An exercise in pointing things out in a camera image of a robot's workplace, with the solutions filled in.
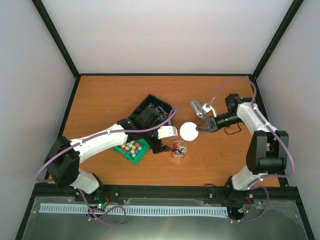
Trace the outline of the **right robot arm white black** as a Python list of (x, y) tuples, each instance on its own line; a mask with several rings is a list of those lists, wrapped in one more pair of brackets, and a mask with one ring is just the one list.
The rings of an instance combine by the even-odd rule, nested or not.
[(191, 101), (191, 108), (203, 121), (196, 126), (198, 132), (214, 133), (231, 125), (243, 123), (251, 134), (246, 154), (246, 164), (240, 172), (230, 176), (223, 189), (227, 202), (235, 203), (241, 193), (250, 189), (264, 177), (283, 174), (287, 167), (289, 135), (268, 123), (252, 97), (241, 97), (236, 93), (225, 98), (226, 113), (217, 114), (210, 105)]

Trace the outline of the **black lollipop bin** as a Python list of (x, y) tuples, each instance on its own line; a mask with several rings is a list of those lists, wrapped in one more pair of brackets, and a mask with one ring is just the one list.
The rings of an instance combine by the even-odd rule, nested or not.
[(128, 118), (139, 128), (148, 129), (163, 123), (172, 109), (169, 103), (149, 94)]

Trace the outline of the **black frame rail front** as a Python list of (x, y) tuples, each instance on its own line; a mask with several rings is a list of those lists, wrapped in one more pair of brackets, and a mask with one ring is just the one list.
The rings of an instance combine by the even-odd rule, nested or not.
[[(51, 183), (37, 183), (31, 196), (35, 197), (76, 197), (82, 200), (80, 191), (67, 186), (59, 188)], [(94, 193), (85, 194), (89, 202), (107, 196), (112, 203), (128, 199), (192, 199), (209, 203), (225, 200), (224, 188), (216, 186), (152, 186), (152, 185), (111, 185), (106, 184)]]

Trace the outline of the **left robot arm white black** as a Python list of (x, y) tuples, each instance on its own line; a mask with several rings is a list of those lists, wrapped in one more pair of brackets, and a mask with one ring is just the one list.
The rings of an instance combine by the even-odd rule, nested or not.
[(51, 147), (42, 169), (49, 172), (57, 187), (73, 187), (85, 192), (92, 201), (99, 201), (104, 195), (100, 179), (82, 170), (80, 164), (105, 150), (136, 140), (145, 140), (154, 154), (168, 152), (170, 148), (162, 139), (176, 136), (171, 123), (176, 112), (176, 108), (171, 108), (164, 117), (154, 107), (147, 106), (92, 135), (71, 140), (61, 136)]

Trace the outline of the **metal scoop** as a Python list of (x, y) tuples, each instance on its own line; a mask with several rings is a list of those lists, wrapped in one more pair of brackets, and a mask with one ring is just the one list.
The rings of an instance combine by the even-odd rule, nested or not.
[(203, 109), (203, 106), (196, 100), (192, 100), (190, 102), (190, 106), (197, 115), (198, 118), (200, 119), (205, 119), (206, 118), (206, 112)]

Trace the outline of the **black popsicle candy bin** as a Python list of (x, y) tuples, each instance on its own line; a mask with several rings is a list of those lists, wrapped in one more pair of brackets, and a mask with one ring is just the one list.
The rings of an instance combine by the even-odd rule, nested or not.
[(149, 144), (149, 138), (151, 134), (158, 135), (158, 130), (149, 130), (142, 132), (142, 128), (131, 121), (129, 118), (123, 118), (117, 122), (124, 130), (127, 130), (125, 133), (127, 134), (127, 141), (129, 143), (131, 141), (144, 139)]

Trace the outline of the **metal jar lid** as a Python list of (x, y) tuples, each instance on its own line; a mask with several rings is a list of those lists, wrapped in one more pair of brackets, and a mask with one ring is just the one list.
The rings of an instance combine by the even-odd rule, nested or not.
[(185, 122), (181, 125), (179, 134), (185, 141), (194, 141), (198, 136), (199, 132), (196, 130), (197, 125), (193, 122)]

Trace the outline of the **clear plastic jar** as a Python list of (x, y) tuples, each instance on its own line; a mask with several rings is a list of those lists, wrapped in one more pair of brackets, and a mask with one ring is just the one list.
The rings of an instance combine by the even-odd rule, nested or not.
[(175, 159), (182, 159), (188, 153), (188, 146), (184, 141), (176, 140), (171, 144), (170, 150)]

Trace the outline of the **green plastic bin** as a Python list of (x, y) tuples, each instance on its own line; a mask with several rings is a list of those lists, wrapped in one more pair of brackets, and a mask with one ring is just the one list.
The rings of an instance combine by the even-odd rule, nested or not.
[(144, 139), (139, 139), (115, 146), (112, 149), (124, 156), (126, 160), (137, 165), (150, 149), (150, 146)]

